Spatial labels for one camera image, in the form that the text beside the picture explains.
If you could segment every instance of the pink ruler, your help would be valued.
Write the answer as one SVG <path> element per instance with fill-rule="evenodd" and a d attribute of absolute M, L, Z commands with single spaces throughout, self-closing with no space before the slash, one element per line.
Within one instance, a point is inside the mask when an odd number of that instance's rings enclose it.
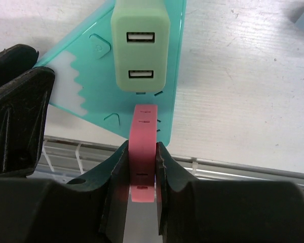
<path fill-rule="evenodd" d="M 135 202 L 154 202 L 157 118 L 156 105 L 135 106 L 128 148 L 131 194 Z"/>

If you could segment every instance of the scratched white surface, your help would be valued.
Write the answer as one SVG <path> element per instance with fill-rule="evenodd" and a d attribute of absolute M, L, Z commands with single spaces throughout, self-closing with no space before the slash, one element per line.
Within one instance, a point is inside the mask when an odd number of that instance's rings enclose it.
<path fill-rule="evenodd" d="M 102 0 L 0 0 L 0 51 L 41 54 Z M 304 173 L 304 0 L 188 0 L 172 154 Z M 49 108 L 46 134 L 124 139 Z"/>

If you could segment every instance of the white wire grid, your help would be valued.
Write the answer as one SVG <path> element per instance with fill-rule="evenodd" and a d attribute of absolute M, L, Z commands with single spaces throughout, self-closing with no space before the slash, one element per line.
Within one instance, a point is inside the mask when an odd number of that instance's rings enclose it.
<path fill-rule="evenodd" d="M 115 147 L 106 145 L 46 138 L 42 157 L 30 177 L 51 178 L 66 183 L 105 161 L 115 150 Z M 304 174 L 191 157 L 174 158 L 186 170 L 203 180 L 282 180 L 293 181 L 304 189 Z"/>

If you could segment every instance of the usb-a port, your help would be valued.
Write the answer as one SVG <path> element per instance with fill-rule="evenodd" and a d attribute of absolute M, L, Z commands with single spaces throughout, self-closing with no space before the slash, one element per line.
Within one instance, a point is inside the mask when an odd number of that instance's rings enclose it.
<path fill-rule="evenodd" d="M 127 32 L 127 42 L 154 43 L 155 33 L 153 32 Z"/>
<path fill-rule="evenodd" d="M 153 71 L 128 71 L 128 78 L 153 78 Z"/>

